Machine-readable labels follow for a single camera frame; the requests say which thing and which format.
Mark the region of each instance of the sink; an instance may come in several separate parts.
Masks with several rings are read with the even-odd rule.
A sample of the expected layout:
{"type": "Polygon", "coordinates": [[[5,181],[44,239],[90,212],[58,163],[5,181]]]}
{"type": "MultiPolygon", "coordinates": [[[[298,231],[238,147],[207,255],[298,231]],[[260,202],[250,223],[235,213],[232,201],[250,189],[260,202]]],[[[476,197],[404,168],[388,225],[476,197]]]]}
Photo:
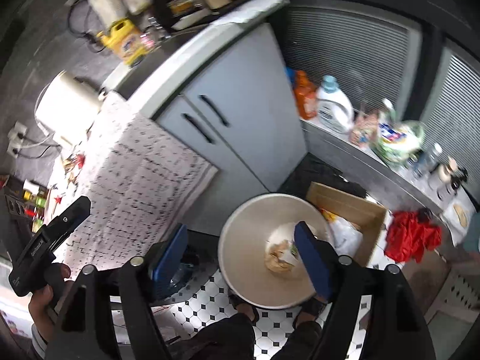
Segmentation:
{"type": "Polygon", "coordinates": [[[197,26],[188,30],[174,33],[170,38],[162,41],[134,68],[129,71],[121,83],[116,87],[116,92],[128,100],[137,88],[174,54],[186,42],[198,34],[206,26],[197,26]]]}

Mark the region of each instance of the human hand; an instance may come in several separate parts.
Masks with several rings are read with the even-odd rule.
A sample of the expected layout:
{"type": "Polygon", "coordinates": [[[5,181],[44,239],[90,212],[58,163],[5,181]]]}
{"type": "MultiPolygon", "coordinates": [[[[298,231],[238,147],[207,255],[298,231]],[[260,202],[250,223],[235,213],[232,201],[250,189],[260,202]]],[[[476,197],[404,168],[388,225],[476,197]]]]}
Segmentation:
{"type": "MultiPolygon", "coordinates": [[[[71,270],[68,265],[61,264],[61,275],[64,279],[68,279],[71,275],[71,270]]],[[[65,290],[62,294],[62,297],[58,301],[58,305],[61,307],[71,286],[73,285],[73,281],[68,280],[65,283],[65,290]]],[[[37,331],[43,337],[46,342],[49,342],[53,335],[53,330],[55,324],[47,314],[47,306],[50,301],[53,299],[53,289],[51,286],[46,285],[42,289],[35,291],[30,299],[30,303],[28,304],[28,311],[32,316],[33,322],[37,327],[37,331]]]]}

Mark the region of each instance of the yellow jug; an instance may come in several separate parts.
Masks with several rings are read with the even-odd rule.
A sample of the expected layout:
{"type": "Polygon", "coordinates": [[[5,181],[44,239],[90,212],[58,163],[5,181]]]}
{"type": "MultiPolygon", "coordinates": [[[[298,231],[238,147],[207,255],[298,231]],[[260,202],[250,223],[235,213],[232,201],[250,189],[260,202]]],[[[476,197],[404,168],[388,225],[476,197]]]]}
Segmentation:
{"type": "Polygon", "coordinates": [[[102,31],[97,37],[105,47],[120,57],[124,64],[132,66],[148,53],[140,38],[141,34],[130,20],[122,19],[112,24],[109,36],[102,31]]]}

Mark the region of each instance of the cabinet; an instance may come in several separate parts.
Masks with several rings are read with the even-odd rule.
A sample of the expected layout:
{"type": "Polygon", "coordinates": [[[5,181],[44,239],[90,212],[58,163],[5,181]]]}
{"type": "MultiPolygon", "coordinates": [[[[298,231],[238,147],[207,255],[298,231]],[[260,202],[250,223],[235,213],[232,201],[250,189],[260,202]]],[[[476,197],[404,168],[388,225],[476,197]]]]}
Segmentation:
{"type": "Polygon", "coordinates": [[[278,190],[307,152],[269,24],[225,51],[183,93],[269,191],[278,190]]]}
{"type": "Polygon", "coordinates": [[[160,115],[157,124],[219,169],[182,219],[189,229],[219,235],[224,223],[239,205],[268,192],[182,96],[160,115]]]}

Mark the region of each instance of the cardboard box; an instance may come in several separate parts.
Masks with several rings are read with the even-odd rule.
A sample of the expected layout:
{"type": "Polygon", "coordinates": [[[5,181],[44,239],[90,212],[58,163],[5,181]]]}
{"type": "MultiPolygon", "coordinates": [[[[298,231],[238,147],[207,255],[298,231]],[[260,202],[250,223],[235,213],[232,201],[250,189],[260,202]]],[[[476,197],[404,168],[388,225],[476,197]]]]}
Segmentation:
{"type": "Polygon", "coordinates": [[[366,266],[383,229],[387,209],[315,182],[310,184],[307,200],[315,207],[333,212],[360,227],[363,240],[353,259],[361,266],[366,266]]]}

